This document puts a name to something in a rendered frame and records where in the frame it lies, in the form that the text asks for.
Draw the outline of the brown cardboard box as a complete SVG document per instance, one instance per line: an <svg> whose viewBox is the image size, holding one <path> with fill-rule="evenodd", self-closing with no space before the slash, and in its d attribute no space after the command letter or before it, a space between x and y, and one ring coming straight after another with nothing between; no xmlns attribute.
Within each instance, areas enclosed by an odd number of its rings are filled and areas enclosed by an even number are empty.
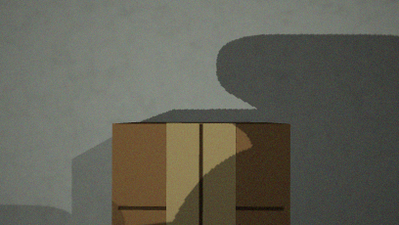
<svg viewBox="0 0 399 225"><path fill-rule="evenodd" d="M290 225L290 124L112 124L111 225Z"/></svg>

